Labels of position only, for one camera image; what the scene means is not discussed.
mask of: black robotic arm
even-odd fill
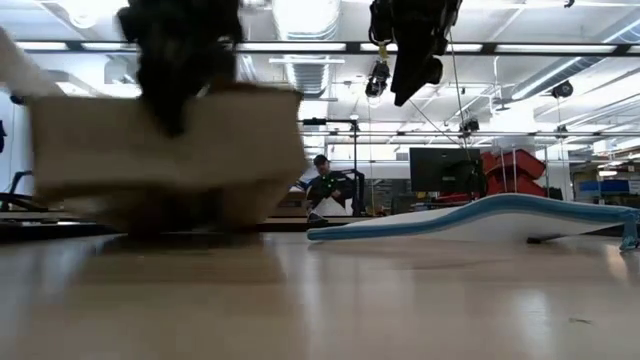
[[[458,19],[462,0],[374,0],[369,7],[369,40],[386,53],[391,42],[398,45],[391,91],[395,105],[402,106],[425,84],[438,84],[451,27]],[[371,78],[377,79],[376,69]]]

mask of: ceiling light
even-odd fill
[[[617,171],[612,171],[612,170],[602,170],[598,172],[598,175],[600,177],[606,177],[606,176],[616,176],[618,175]]]
[[[84,96],[84,97],[92,97],[91,93],[87,90],[79,87],[76,84],[70,82],[57,82],[56,85],[64,91],[65,94],[69,96]]]
[[[344,64],[344,59],[305,59],[305,58],[271,58],[269,64]]]
[[[270,52],[270,51],[345,51],[345,43],[318,42],[264,42],[238,44],[238,51]]]
[[[360,44],[360,51],[378,52],[378,45],[374,45],[374,44],[371,44],[371,43],[362,43],[362,44]],[[396,44],[387,45],[387,51],[388,52],[396,52],[396,51],[398,51],[398,45],[396,45]]]
[[[69,50],[67,44],[53,41],[18,41],[16,45],[22,50]]]
[[[130,50],[136,52],[137,46],[121,42],[83,42],[82,47],[89,51],[122,51]]]
[[[449,44],[447,52],[478,52],[482,50],[482,44]]]
[[[504,53],[600,53],[609,54],[616,49],[616,45],[533,45],[509,44],[498,45],[496,52]]]

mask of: cardboard box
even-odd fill
[[[306,168],[300,101],[234,85],[190,102],[169,138],[135,99],[33,98],[35,196],[127,232],[256,224]]]

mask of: fluorescent light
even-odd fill
[[[93,97],[93,95],[87,90],[70,82],[57,82],[56,85],[58,85],[58,87],[60,87],[60,89],[69,96]]]
[[[616,176],[618,175],[617,171],[611,171],[611,170],[602,170],[598,172],[598,175],[600,177],[605,177],[605,176]]]
[[[127,43],[118,42],[83,42],[82,47],[86,50],[93,51],[119,51],[119,50],[131,50],[137,51],[137,46]]]
[[[371,43],[362,43],[362,44],[360,44],[360,51],[378,52],[378,45],[373,45]],[[387,51],[391,51],[391,52],[398,51],[398,45],[396,45],[396,44],[387,45]]]
[[[640,25],[640,20],[636,20],[634,22],[632,22],[631,24],[625,26],[624,28],[620,29],[617,33],[609,36],[608,38],[606,38],[603,42],[609,42],[609,41],[613,41],[615,40],[617,37],[619,37],[620,35],[626,33],[627,31],[633,29],[634,27]]]
[[[447,52],[478,52],[482,50],[482,44],[449,44]]]
[[[69,50],[67,44],[54,41],[18,41],[16,45],[22,50]]]
[[[566,68],[568,68],[569,66],[575,64],[576,62],[578,62],[578,60],[580,60],[582,58],[577,57],[575,59],[572,59],[571,61],[568,61],[567,63],[565,63],[564,65],[556,68],[553,71],[550,71],[547,73],[547,75],[541,77],[540,79],[538,79],[537,81],[535,81],[533,84],[525,87],[524,89],[518,91],[517,93],[511,95],[511,98],[513,98],[514,100],[520,100],[522,99],[525,95],[527,95],[531,90],[535,89],[536,87],[540,86],[540,84],[542,84],[543,82],[549,80],[551,77],[556,76],[557,74],[559,74],[560,72],[564,71]]]
[[[245,43],[238,44],[239,51],[345,51],[345,43],[323,43],[323,42],[265,42],[265,43]]]
[[[615,50],[616,45],[529,45],[512,44],[498,45],[496,52],[517,53],[600,53],[609,54]]]
[[[344,64],[344,59],[305,59],[305,58],[271,58],[269,64]]]

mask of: cable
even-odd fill
[[[422,112],[422,110],[420,110],[420,108],[418,107],[418,105],[416,105],[416,103],[413,102],[413,100],[409,99],[409,102],[411,103],[411,105],[413,105],[414,108],[416,108],[416,110],[420,113],[420,115],[422,115],[422,117],[427,120],[427,122],[429,124],[431,124],[431,126],[433,126],[434,129],[436,129],[439,133],[441,133],[442,135],[444,135],[444,137],[446,137],[447,139],[449,139],[452,143],[460,146],[461,148],[464,149],[464,146],[462,146],[459,142],[457,142],[454,138],[452,138],[451,136],[447,135],[447,133],[445,133],[444,131],[440,130],[440,128],[433,123],[433,121],[431,121],[431,119],[429,119],[427,117],[427,115],[425,115],[425,113]]]
[[[449,32],[449,40],[451,40],[451,44],[453,44],[453,34]],[[453,45],[451,45],[451,58],[453,59],[453,76],[456,80],[456,95],[458,98],[458,111],[460,112],[460,123],[464,125],[464,111],[462,110],[462,96],[460,95],[460,83],[458,80],[458,66],[456,62],[456,52],[453,49]],[[469,149],[467,148],[467,139],[462,137],[462,148],[467,153],[467,160],[471,161],[471,155],[469,154]]]
[[[560,98],[556,98],[557,106],[558,106],[558,124],[562,123],[562,113],[560,112]],[[567,179],[564,177],[566,162],[564,159],[564,137],[560,137],[560,161],[562,161],[562,190],[564,191],[563,199],[566,197],[569,198],[569,192],[567,189]]]
[[[371,212],[372,215],[376,216],[376,200],[373,192],[373,149],[371,146],[371,105],[367,101],[367,107],[369,108],[369,174],[371,175]]]

